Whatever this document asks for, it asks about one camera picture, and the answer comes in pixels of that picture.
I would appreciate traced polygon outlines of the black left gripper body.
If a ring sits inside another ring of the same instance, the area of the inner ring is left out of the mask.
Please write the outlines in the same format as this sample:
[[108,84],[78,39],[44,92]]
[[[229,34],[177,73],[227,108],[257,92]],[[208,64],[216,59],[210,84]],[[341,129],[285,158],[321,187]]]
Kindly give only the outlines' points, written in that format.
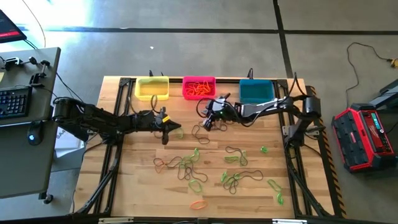
[[138,131],[163,131],[163,119],[165,113],[160,111],[156,113],[151,110],[144,110],[136,114],[136,128]]

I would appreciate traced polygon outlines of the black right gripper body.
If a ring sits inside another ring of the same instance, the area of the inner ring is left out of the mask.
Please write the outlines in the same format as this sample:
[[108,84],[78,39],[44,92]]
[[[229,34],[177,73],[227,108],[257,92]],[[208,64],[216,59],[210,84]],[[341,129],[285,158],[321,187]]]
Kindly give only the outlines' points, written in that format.
[[222,120],[236,120],[234,106],[224,97],[210,100],[206,106],[206,117]]

